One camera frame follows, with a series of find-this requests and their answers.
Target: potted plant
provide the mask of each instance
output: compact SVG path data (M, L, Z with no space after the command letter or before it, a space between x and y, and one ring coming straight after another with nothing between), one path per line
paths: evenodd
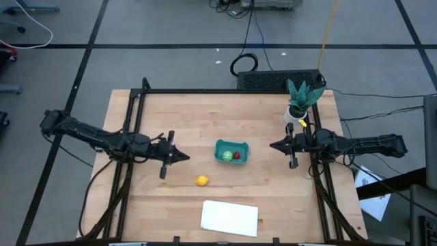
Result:
M319 100L326 86L313 89L307 86L305 81L302 82L299 90L296 89L291 79L287 80L288 92L290 93L290 104L285 111L284 118L286 122L297 123L307 116L307 110Z

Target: white paper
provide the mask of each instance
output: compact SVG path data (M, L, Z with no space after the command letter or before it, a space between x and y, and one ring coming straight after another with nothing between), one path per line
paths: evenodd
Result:
M243 236L257 236L258 207L204 201L200 227Z
M372 174L372 172L368 170L366 167L361 166L361 168ZM377 174L372 174L372 175L378 178L378 180L382 180ZM375 178L359 170L355 178L355 187L358 188L363 185L371 184L373 182L376 182ZM361 200L360 207L366 213L371 215L373 218L377 219L378 221L382 221L389 200L390 200L390 194L383 195L380 197L369 198L366 200Z

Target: green bowl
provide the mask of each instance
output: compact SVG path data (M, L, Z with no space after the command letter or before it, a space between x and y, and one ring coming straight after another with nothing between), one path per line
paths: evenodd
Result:
M233 164L245 164L247 162L247 159L249 159L249 145L247 143L236 143L231 141L224 141L222 139L219 139L216 142L216 147L214 149L214 156L216 157L217 161L223 162L223 163L233 163ZM224 161L222 159L222 155L225 151L230 151L232 153L239 152L240 158L239 159L232 159L232 161Z

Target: yellow lemon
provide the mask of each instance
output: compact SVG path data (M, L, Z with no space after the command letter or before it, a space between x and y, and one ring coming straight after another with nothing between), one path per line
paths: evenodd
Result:
M196 178L196 185L199 186L204 186L208 183L208 181L210 181L210 179L207 176L204 175L200 175L199 177Z

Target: wooden tabletop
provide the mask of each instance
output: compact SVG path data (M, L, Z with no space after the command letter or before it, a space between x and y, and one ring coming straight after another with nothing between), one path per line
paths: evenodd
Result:
M128 95L128 90L113 91L105 130L121 128ZM184 242L271 243L273 237L284 243L323 242L314 181L308 174L309 155L297 154L299 167L289 169L289 157L269 147L285 137L283 114L288 99L287 94L147 94L140 132L155 137L174 130L174 144L191 159L173 164L165 180L158 177L160 162L135 164L123 241L172 241L180 236ZM318 106L322 126L342 135L333 92L326 91ZM295 133L301 132L295 126ZM248 162L238 166L215 161L218 139L247 142L251 148ZM107 161L107 155L97 154L93 175ZM85 232L108 205L114 171L112 164L89 191ZM331 173L340 210L367 238L351 171L331 164ZM195 184L199 175L210 178L207 186ZM205 200L257 206L257 237L202 230ZM326 209L330 235L335 238L332 214Z

